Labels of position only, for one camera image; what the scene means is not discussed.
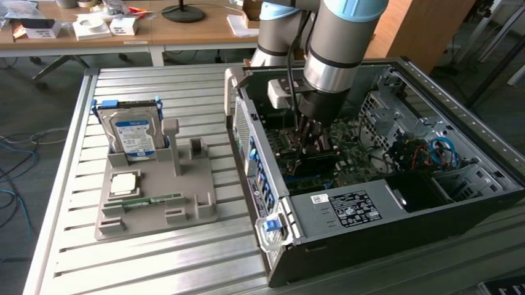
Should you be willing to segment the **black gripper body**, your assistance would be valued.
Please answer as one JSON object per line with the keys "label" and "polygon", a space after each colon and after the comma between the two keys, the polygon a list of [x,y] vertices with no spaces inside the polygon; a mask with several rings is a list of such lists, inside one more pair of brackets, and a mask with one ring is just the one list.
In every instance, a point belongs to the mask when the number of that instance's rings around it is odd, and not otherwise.
{"label": "black gripper body", "polygon": [[316,121],[323,127],[329,127],[339,115],[345,93],[328,93],[319,90],[301,92],[299,99],[299,127],[308,121]]}

